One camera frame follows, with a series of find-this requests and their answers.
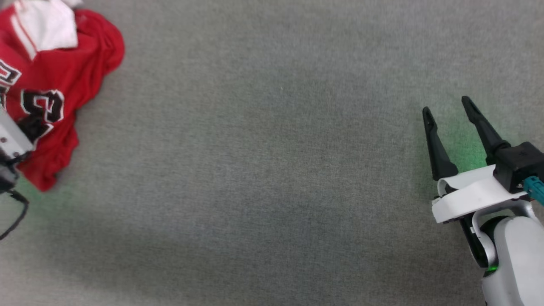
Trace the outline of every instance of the white fabric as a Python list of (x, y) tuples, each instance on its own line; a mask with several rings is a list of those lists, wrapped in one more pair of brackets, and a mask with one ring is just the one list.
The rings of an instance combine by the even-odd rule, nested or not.
[[(80, 1), (65, 0), (71, 4)], [(21, 41), (29, 40), (34, 52), (27, 49), (30, 58), (39, 51), (77, 47), (77, 29), (73, 10), (61, 0), (17, 0), (14, 3), (16, 18), (14, 28), (24, 31), (17, 35)]]

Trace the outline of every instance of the gray fabric surface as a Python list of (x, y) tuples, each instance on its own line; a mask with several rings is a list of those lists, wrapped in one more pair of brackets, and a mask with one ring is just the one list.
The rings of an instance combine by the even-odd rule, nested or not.
[(484, 165), (462, 95), (544, 148), (542, 1), (86, 5), (126, 58), (56, 187), (21, 182), (1, 305), (484, 304), (421, 109), (461, 170)]

